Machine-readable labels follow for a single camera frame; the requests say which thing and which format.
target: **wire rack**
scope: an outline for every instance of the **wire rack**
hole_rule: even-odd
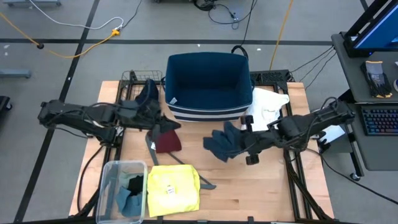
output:
[[[122,99],[126,100],[127,99],[127,88],[129,85],[132,85],[131,88],[131,94],[130,94],[130,100],[134,100],[136,96],[140,94],[142,89],[144,88],[145,81],[147,79],[151,79],[155,81],[157,85],[157,89],[159,91],[159,101],[160,101],[160,94],[162,91],[162,85],[160,83],[160,80],[163,77],[163,73],[158,70],[129,70],[129,71],[124,71],[122,73],[122,83],[123,83],[123,89],[122,89]]]

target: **white label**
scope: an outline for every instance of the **white label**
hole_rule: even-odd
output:
[[[176,102],[177,102],[177,100],[175,99],[175,97],[173,97],[173,99],[170,101],[170,104],[174,104]]]
[[[173,186],[167,186],[167,194],[175,195],[175,188]]]

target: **yellow cloth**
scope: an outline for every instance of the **yellow cloth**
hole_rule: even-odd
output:
[[[148,175],[149,216],[199,210],[199,174],[192,165],[154,166]]]

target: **wooden tabletop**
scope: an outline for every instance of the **wooden tabletop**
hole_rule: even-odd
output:
[[[288,83],[288,88],[293,114],[309,113],[303,84]],[[117,91],[117,81],[103,82],[98,101],[114,103]],[[174,119],[165,104],[163,91],[160,105],[165,115]],[[214,129],[223,129],[223,123],[180,124],[182,127],[176,132],[181,140],[182,150],[174,152],[174,155],[184,163],[193,165],[201,176],[217,185],[217,188],[200,190],[199,211],[167,215],[164,217],[165,220],[245,221],[248,216],[253,216],[255,221],[294,221],[282,149],[273,147],[262,151],[259,155],[260,163],[254,166],[246,165],[245,154],[224,163],[203,148],[203,137],[211,136]],[[145,143],[145,134],[145,131],[139,132],[136,129],[126,130],[121,160],[142,160],[148,165],[150,172],[153,162]],[[311,141],[308,147],[317,149],[317,144]],[[97,140],[88,140],[80,174],[98,148]],[[311,152],[302,152],[301,156],[308,191],[325,213],[333,217],[321,159]],[[81,191],[81,206],[84,206],[98,188],[103,157],[104,150],[92,160],[86,170]],[[167,154],[157,154],[157,158],[161,165],[178,164]],[[77,191],[78,182],[70,208],[71,215],[77,212]],[[302,196],[298,189],[297,198],[300,216],[305,217]]]

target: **gray carpet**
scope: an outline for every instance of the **gray carpet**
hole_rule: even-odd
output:
[[[94,0],[62,1],[62,7],[48,5],[45,11],[59,21],[85,24]],[[238,17],[248,12],[250,1],[220,1],[231,7]],[[110,17],[128,18],[135,10],[136,0],[100,0],[93,26]],[[289,0],[259,1],[253,10],[248,40],[276,40]],[[8,8],[0,4],[0,11],[34,38],[79,39],[82,29],[56,25],[35,9]],[[283,40],[330,41],[330,36],[347,30],[363,13],[359,0],[300,0],[295,1],[286,23]],[[214,17],[229,21],[222,8]],[[89,39],[103,39],[109,28],[91,30]],[[0,20],[0,38],[22,38],[14,29]],[[246,23],[238,30],[231,26],[212,23],[206,12],[194,8],[187,1],[164,0],[160,4],[143,0],[137,17],[117,39],[165,40],[209,39],[239,40],[243,38]],[[96,101],[103,80],[119,80],[124,70],[160,70],[165,73],[167,57],[183,52],[229,52],[232,44],[104,44],[80,58],[67,95],[67,102],[87,105]],[[77,44],[46,44],[46,48],[73,55]],[[246,45],[250,70],[268,70],[273,45]],[[327,46],[281,45],[273,69],[293,70],[316,57]],[[71,60],[57,58],[31,44],[0,43],[0,68],[32,70],[31,79],[0,79],[0,95],[12,98],[13,110],[4,120],[0,132],[0,223],[12,222],[29,181],[35,160],[45,136],[37,114],[42,101],[59,97]],[[294,73],[300,80],[311,64]],[[308,85],[320,70],[320,64],[303,82]],[[307,90],[311,109],[318,108],[328,96],[339,96],[348,86],[337,57],[325,66],[322,73]],[[85,140],[56,131],[39,175],[34,194],[24,221],[67,217],[78,177]],[[349,175],[353,165],[348,154],[333,148],[325,158],[335,169]],[[335,217],[357,223],[398,223],[398,207],[334,174],[325,168],[326,181]],[[362,184],[398,200],[396,186],[398,172],[365,171]]]

